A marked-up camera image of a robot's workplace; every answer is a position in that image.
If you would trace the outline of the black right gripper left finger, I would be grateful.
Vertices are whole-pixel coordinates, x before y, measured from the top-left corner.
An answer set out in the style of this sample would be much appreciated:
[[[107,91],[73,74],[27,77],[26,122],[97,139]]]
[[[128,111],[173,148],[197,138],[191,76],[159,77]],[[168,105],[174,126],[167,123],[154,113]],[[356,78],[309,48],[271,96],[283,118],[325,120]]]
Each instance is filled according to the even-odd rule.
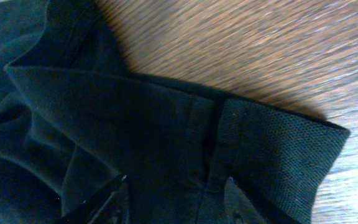
[[[128,224],[127,175],[115,179],[55,224]]]

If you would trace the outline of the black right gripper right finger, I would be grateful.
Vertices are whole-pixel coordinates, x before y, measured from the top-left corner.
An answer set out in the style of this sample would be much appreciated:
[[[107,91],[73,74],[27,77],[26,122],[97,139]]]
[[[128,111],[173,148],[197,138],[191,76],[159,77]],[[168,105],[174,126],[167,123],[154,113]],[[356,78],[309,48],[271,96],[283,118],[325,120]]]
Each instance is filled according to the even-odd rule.
[[[261,196],[248,194],[232,177],[224,187],[224,209],[230,224],[298,223]]]

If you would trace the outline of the black polo shirt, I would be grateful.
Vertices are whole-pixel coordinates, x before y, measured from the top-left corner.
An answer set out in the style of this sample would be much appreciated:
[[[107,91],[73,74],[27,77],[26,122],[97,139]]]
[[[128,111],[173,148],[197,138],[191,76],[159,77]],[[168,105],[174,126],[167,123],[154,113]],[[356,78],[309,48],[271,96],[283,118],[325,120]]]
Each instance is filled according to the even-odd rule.
[[[230,177],[309,223],[349,134],[129,71],[94,1],[0,2],[0,223],[55,223],[121,174],[129,223],[228,223]]]

